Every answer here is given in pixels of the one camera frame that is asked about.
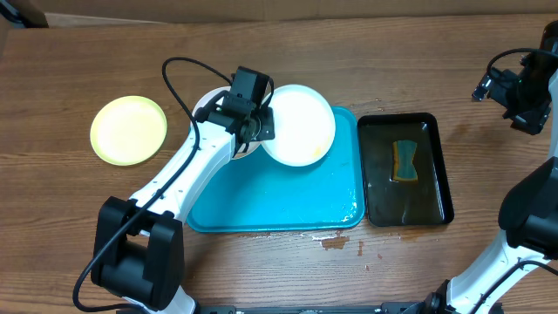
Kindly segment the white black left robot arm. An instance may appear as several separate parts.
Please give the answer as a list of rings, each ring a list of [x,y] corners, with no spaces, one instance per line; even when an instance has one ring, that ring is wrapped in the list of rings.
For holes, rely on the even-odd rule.
[[[162,170],[129,199],[109,197],[84,273],[122,297],[117,313],[193,313],[184,275],[183,225],[216,173],[254,141],[275,135],[270,96],[220,89],[188,115],[191,133]]]

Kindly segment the yellow plate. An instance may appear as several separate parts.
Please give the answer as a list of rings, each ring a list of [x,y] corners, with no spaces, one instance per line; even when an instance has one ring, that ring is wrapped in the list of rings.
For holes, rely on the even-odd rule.
[[[140,164],[155,155],[167,135],[167,118],[154,101],[124,96],[106,104],[90,129],[94,153],[115,166]]]

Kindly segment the green yellow sponge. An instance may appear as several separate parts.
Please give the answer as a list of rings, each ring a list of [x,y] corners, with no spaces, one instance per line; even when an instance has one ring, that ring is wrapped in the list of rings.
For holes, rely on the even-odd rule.
[[[393,181],[416,181],[417,171],[413,165],[418,144],[412,140],[397,140],[392,143]]]

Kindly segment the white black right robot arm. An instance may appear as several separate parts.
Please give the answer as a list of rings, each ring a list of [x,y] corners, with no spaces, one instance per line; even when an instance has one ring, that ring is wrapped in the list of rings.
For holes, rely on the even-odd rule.
[[[521,49],[519,73],[492,63],[472,99],[504,106],[512,127],[536,135],[557,121],[557,23],[545,26],[539,48]],[[552,274],[557,257],[557,127],[551,127],[547,160],[515,185],[500,205],[500,230],[493,242],[460,275],[444,281],[404,313],[500,313],[500,298],[531,271]]]

